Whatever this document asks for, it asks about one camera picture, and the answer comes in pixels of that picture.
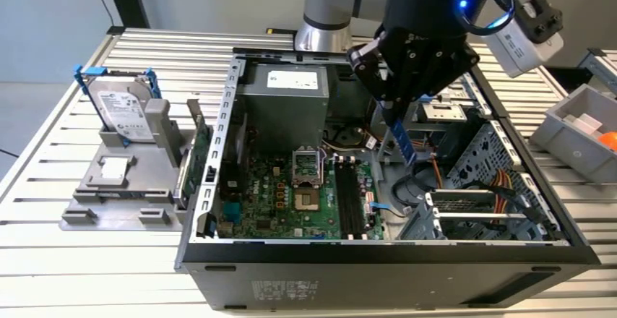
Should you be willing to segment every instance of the black connector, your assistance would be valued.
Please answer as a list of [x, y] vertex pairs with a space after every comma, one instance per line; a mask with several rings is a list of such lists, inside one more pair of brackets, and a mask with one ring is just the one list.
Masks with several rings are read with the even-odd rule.
[[213, 168], [212, 166], [208, 166], [208, 171], [205, 173], [205, 181], [214, 182], [214, 176], [216, 176], [216, 168]]

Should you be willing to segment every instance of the motherboard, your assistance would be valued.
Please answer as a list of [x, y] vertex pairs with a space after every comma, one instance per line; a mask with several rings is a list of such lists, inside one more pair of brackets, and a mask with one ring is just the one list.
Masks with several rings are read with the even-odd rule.
[[[346, 163], [344, 186], [333, 159], [317, 154], [322, 183], [296, 184], [292, 156], [256, 156], [249, 160], [245, 194], [224, 203], [221, 237], [236, 239], [352, 239], [346, 226], [358, 225], [357, 239], [384, 239], [381, 219], [368, 208], [374, 184], [368, 163]], [[302, 157], [301, 165], [310, 166]]]

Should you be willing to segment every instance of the label sticker on case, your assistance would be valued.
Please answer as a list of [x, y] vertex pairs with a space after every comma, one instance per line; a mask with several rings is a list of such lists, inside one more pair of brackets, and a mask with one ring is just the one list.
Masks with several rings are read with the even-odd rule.
[[117, 134], [129, 140], [153, 139], [137, 97], [127, 92], [99, 92], [103, 108]]
[[317, 90], [317, 72], [270, 71], [266, 86], [268, 88]]

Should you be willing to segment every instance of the green circuit board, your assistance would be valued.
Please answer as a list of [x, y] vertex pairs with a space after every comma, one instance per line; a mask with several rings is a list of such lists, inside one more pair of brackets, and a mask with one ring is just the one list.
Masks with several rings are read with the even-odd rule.
[[[372, 180], [368, 164], [357, 166], [357, 177], [364, 181]], [[324, 164], [324, 182], [318, 189], [294, 188], [290, 178], [290, 156], [257, 157], [250, 160], [241, 217], [233, 225], [234, 238], [341, 239], [332, 161]], [[374, 193], [373, 186], [365, 189]], [[360, 190], [358, 196], [361, 203], [357, 209], [364, 211], [365, 198]], [[382, 239], [378, 216], [374, 216], [373, 228], [368, 228], [365, 233], [368, 239]]]

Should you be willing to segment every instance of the white label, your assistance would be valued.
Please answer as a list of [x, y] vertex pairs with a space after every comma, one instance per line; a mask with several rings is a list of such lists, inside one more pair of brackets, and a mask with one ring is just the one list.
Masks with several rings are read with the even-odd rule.
[[370, 136], [366, 141], [366, 148], [372, 150], [376, 144], [377, 144], [377, 139], [373, 136]]
[[127, 92], [99, 92], [103, 108], [117, 134], [131, 140], [152, 139], [150, 128], [145, 120], [139, 99]]
[[317, 295], [317, 280], [254, 280], [253, 295], [258, 301], [310, 301]]
[[128, 158], [105, 157], [100, 176], [103, 179], [123, 179], [127, 173]]
[[270, 71], [268, 72], [269, 88], [318, 89], [317, 72]]

